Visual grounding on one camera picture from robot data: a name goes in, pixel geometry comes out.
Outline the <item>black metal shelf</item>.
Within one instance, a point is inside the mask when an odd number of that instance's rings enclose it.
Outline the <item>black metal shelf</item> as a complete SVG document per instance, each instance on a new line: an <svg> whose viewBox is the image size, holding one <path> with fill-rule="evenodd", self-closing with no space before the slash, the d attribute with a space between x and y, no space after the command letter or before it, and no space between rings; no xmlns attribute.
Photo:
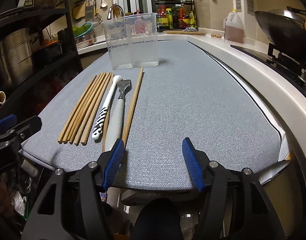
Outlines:
<svg viewBox="0 0 306 240"><path fill-rule="evenodd" d="M55 8L20 9L0 18L0 42L9 34L28 28L31 39L33 74L23 83L0 91L6 101L0 106L0 120L13 114L22 122L41 110L77 74L82 72L73 35L70 1Z"/></svg>

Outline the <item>chrome kitchen faucet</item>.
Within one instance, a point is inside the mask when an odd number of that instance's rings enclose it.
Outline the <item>chrome kitchen faucet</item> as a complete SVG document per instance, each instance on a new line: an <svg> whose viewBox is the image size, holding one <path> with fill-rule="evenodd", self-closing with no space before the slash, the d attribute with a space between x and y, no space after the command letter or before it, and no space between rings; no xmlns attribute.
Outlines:
<svg viewBox="0 0 306 240"><path fill-rule="evenodd" d="M122 7L118 4L112 4L108 10L107 20L124 17L125 13Z"/></svg>

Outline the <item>brown liquid plastic jug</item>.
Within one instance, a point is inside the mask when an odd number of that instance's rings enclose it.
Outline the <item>brown liquid plastic jug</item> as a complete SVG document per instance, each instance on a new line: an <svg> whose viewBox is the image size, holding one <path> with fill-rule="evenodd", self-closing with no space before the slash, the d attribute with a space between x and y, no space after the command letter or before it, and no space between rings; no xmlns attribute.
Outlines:
<svg viewBox="0 0 306 240"><path fill-rule="evenodd" d="M233 9L223 22L226 40L244 43L244 25L237 11Z"/></svg>

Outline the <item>large steel stockpot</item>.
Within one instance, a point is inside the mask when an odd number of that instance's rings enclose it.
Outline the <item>large steel stockpot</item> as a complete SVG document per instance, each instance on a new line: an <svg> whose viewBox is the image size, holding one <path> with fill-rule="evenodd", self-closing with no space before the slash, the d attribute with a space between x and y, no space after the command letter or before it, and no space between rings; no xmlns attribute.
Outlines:
<svg viewBox="0 0 306 240"><path fill-rule="evenodd" d="M28 28L19 29L0 42L0 77L5 87L25 82L33 74Z"/></svg>

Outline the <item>black wok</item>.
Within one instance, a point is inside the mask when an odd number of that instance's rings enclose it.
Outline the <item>black wok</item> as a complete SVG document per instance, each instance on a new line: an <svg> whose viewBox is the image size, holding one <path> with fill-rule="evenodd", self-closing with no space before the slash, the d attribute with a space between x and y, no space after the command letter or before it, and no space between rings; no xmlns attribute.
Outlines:
<svg viewBox="0 0 306 240"><path fill-rule="evenodd" d="M306 63L305 10L288 6L286 10L258 10L254 16L263 33L282 53Z"/></svg>

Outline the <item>white zebra handle spoon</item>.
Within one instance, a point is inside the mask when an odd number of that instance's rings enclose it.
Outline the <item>white zebra handle spoon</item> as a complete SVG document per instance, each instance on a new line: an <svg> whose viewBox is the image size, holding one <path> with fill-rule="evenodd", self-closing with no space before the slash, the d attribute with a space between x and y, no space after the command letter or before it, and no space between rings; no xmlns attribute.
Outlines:
<svg viewBox="0 0 306 240"><path fill-rule="evenodd" d="M92 133L92 139L93 140L99 139L100 135L103 132L103 126L104 126L105 118L106 118L106 115L107 115L107 112L108 112L108 107L110 106L110 102L111 102L113 93L115 91L116 85L121 80L122 80L122 77L120 75L116 75L116 76L113 77L112 85L111 85L111 87L108 91L106 99L103 103L103 107L101 108L100 114L98 116L98 119L97 119L96 124L95 124L94 129L93 129L93 133Z"/></svg>

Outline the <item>grey woven table mat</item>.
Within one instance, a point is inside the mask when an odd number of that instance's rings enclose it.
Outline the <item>grey woven table mat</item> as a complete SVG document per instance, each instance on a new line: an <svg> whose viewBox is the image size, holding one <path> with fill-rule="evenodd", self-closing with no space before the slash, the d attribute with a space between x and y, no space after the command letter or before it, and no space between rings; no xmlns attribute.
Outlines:
<svg viewBox="0 0 306 240"><path fill-rule="evenodd" d="M182 140L225 168L259 172L284 159L285 131L258 95L224 63L186 40L160 41L160 64L144 68L124 160L114 185L141 190L186 190L192 182ZM102 152L57 138L90 80L112 67L108 53L71 80L42 110L41 130L22 154L49 169L75 171Z"/></svg>

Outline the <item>black gas stove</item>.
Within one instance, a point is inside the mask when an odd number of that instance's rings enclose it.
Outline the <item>black gas stove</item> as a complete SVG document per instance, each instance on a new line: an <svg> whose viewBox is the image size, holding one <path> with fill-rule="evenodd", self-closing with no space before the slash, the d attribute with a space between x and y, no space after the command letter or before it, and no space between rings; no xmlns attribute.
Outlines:
<svg viewBox="0 0 306 240"><path fill-rule="evenodd" d="M260 61L289 81L306 98L306 64L277 50L277 46L269 44L268 53L264 54L252 49L231 45L232 48Z"/></svg>

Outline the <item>clear plastic utensil container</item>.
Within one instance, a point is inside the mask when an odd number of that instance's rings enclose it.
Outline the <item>clear plastic utensil container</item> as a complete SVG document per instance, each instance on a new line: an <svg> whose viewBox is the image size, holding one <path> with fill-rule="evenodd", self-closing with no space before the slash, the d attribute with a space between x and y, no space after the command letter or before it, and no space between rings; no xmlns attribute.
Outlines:
<svg viewBox="0 0 306 240"><path fill-rule="evenodd" d="M104 22L114 70L159 65L156 13L137 14Z"/></svg>

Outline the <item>black condiment rack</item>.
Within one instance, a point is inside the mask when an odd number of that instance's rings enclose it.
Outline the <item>black condiment rack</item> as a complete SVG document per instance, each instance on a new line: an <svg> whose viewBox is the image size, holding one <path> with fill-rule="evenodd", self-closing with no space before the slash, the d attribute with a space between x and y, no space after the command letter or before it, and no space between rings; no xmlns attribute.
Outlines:
<svg viewBox="0 0 306 240"><path fill-rule="evenodd" d="M155 0L157 30L197 31L195 0Z"/></svg>

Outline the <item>white hanging ladle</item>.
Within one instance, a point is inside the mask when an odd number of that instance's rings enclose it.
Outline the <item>white hanging ladle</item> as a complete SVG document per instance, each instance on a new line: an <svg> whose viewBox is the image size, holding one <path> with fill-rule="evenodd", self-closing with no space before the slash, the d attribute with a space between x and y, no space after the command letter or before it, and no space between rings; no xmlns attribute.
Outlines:
<svg viewBox="0 0 306 240"><path fill-rule="evenodd" d="M101 0L101 8L106 8L107 7L107 2L105 0Z"/></svg>

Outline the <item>wooden cutting board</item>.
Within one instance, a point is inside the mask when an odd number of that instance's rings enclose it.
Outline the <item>wooden cutting board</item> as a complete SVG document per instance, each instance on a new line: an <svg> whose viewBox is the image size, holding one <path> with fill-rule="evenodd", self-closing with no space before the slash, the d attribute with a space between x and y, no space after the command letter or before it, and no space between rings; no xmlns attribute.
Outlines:
<svg viewBox="0 0 306 240"><path fill-rule="evenodd" d="M173 35L195 35L195 36L205 36L206 34L200 31L184 31L184 30L164 30L165 34Z"/></svg>

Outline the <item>white handle metal fork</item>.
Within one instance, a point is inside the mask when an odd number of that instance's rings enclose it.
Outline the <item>white handle metal fork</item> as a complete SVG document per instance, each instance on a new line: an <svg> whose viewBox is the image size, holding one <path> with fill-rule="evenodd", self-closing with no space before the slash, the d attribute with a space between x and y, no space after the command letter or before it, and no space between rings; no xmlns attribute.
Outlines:
<svg viewBox="0 0 306 240"><path fill-rule="evenodd" d="M121 138L121 129L124 119L125 94L126 90L131 87L131 80L119 81L117 86L120 91L120 95L109 121L105 139L105 152L110 151L113 148L115 141Z"/></svg>

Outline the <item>metal box grater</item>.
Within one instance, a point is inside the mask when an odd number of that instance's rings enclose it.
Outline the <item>metal box grater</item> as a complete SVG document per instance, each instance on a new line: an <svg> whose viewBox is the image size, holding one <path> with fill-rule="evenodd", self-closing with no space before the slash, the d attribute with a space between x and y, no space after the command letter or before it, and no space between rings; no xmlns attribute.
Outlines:
<svg viewBox="0 0 306 240"><path fill-rule="evenodd" d="M94 20L94 1L86 0L85 2L85 22L93 22Z"/></svg>

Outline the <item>green plastic basin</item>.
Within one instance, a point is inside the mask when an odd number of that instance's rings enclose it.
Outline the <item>green plastic basin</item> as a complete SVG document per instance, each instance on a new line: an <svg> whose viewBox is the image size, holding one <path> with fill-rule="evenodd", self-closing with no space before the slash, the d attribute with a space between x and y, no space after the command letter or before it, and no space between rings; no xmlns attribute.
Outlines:
<svg viewBox="0 0 306 240"><path fill-rule="evenodd" d="M75 38L85 35L90 32L93 28L92 22L85 23L80 27L73 27L73 35Z"/></svg>

